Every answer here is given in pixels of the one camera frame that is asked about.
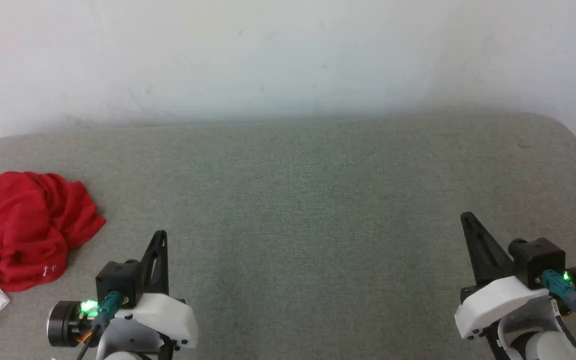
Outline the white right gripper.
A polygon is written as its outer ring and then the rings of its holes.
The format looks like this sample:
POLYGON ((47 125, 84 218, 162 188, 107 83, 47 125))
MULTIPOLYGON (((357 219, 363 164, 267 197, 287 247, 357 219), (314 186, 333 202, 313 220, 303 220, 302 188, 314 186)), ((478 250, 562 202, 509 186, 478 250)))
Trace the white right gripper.
POLYGON ((535 289, 513 274, 513 261, 473 212, 461 214, 461 225, 475 285, 455 311, 455 326, 464 340, 523 330, 563 332, 563 317, 576 313, 576 266, 562 272, 546 269, 535 289))

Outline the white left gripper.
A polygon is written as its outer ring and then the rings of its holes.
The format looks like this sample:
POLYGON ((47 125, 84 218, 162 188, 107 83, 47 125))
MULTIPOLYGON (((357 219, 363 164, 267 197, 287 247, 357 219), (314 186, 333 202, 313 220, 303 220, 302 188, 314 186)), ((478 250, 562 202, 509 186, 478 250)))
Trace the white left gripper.
MULTIPOLYGON (((199 330, 192 308, 169 296, 169 247, 166 231, 155 231, 141 259, 143 294, 132 309, 119 309, 91 348, 98 351, 194 349, 199 330)), ((58 301, 46 320, 52 347, 77 347, 93 328, 99 303, 58 301)))

